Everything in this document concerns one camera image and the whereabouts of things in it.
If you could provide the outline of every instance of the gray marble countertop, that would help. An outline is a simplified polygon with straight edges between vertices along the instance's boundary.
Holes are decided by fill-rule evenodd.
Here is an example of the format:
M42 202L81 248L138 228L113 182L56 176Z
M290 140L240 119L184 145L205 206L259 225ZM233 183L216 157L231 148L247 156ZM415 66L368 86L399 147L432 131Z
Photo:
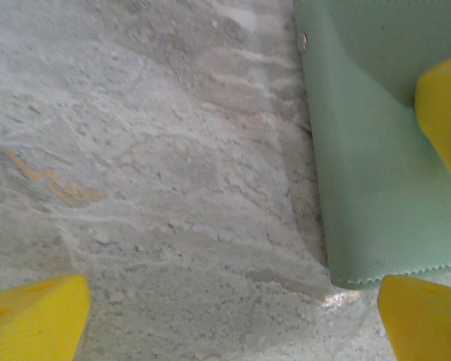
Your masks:
M0 289L86 275L79 361L393 359L307 129L289 0L0 0Z

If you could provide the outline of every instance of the mint green wallet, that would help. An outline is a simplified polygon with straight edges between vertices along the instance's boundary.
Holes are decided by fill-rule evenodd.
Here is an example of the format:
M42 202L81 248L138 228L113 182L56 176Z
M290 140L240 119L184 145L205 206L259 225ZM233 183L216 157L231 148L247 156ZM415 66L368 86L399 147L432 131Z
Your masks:
M295 19L332 283L451 271L451 175L413 109L451 58L451 0L296 0Z

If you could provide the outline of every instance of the wallet stitching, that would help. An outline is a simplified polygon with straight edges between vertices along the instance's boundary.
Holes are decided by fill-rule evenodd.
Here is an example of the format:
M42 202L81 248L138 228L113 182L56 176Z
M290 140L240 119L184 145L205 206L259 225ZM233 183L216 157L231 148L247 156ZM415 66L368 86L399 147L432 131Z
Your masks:
M437 270L445 269L445 268L451 268L451 264L433 265L432 267L426 267L423 269L414 269L411 271L397 272L397 274L410 276L410 275L417 275L419 273L424 273L424 272L437 271ZM331 277L331 279L334 281L344 283L344 284L372 284L374 282L381 281L381 279L383 279L384 276L375 277L375 278L364 278L364 279L359 278L358 280L344 280L342 278L336 278L336 277Z

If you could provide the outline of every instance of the marble surface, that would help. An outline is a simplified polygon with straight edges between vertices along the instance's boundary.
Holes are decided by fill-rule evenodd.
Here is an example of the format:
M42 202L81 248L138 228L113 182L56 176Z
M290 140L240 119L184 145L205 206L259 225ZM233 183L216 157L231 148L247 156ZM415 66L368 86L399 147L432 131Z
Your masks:
M84 273L79 361L393 359L308 129L289 0L0 0L0 289Z

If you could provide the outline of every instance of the green leather case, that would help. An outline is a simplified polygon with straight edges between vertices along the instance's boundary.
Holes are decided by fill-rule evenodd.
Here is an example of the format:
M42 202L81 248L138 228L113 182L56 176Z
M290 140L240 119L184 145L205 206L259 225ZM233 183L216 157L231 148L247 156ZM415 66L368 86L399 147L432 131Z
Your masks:
M297 0L333 284L451 271L451 175L413 110L451 57L451 0Z

